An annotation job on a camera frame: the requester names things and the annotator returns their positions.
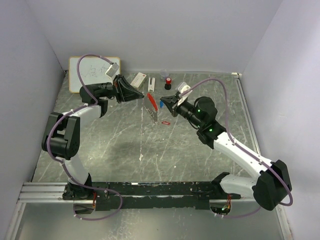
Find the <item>grey keyring holder red handle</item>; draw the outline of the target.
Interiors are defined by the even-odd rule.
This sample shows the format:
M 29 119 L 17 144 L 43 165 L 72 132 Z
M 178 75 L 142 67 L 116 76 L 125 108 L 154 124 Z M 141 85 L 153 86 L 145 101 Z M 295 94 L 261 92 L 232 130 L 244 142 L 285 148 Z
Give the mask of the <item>grey keyring holder red handle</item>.
M 155 98 L 148 92 L 145 97 L 144 97 L 144 107 L 149 114 L 151 120 L 155 124 L 159 124 L 159 119 L 158 119 L 158 106 L 156 103 Z

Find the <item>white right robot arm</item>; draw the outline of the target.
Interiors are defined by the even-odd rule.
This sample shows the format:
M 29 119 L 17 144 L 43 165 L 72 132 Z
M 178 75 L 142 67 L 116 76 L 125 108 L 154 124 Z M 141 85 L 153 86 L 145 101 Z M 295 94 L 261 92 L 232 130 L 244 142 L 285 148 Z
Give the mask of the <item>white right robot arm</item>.
M 260 207 L 272 211 L 285 197 L 292 196 L 287 165 L 281 160 L 272 161 L 260 156 L 228 133 L 216 120 L 218 111 L 211 98 L 202 96 L 191 104 L 187 100 L 181 101 L 175 94 L 160 100 L 173 117 L 182 116 L 197 130 L 198 139 L 204 145 L 226 155 L 249 174 L 249 177 L 228 172 L 220 174 L 212 186 L 216 198 L 238 194 L 254 198 Z

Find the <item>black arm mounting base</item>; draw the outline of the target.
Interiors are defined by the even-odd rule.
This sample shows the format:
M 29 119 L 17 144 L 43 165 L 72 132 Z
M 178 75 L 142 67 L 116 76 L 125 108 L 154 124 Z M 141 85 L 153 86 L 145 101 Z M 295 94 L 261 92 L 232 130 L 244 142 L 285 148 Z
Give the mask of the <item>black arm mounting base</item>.
M 68 183 L 62 194 L 63 200 L 89 200 L 95 203 L 97 211 L 122 209 L 153 209 L 153 208 L 194 208 L 209 210 L 211 201 L 239 200 L 236 193 L 225 193 L 217 183 L 212 181 L 186 182 L 93 182 L 96 188 L 88 189 Z

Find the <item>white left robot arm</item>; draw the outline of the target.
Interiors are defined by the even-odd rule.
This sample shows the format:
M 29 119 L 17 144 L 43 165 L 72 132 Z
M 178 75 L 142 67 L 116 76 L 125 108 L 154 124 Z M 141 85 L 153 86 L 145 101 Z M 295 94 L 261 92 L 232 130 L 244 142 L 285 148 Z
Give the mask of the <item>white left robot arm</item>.
M 81 128 L 108 111 L 109 100 L 125 103 L 144 98 L 126 78 L 118 74 L 113 82 L 83 84 L 79 91 L 83 105 L 65 113 L 52 112 L 47 120 L 41 148 L 59 162 L 68 176 L 66 198 L 89 199 L 94 192 L 91 175 L 85 170 L 78 151 Z

